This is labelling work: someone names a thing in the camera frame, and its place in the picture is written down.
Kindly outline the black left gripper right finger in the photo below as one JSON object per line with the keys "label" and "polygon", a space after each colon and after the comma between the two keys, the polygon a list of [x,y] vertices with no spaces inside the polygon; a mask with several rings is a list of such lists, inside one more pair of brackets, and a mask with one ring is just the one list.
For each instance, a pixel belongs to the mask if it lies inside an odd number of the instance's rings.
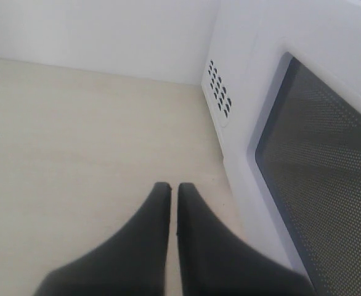
{"label": "black left gripper right finger", "polygon": [[310,282],[237,237],[192,183],[181,183],[177,244],[184,295],[315,295]]}

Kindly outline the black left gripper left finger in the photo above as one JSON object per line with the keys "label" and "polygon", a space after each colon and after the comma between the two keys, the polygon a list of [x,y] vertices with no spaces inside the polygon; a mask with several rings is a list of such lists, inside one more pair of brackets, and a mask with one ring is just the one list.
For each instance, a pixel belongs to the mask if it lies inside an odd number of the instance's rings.
{"label": "black left gripper left finger", "polygon": [[35,295],[164,295],[170,215],[171,187],[157,182],[116,234],[50,272]]}

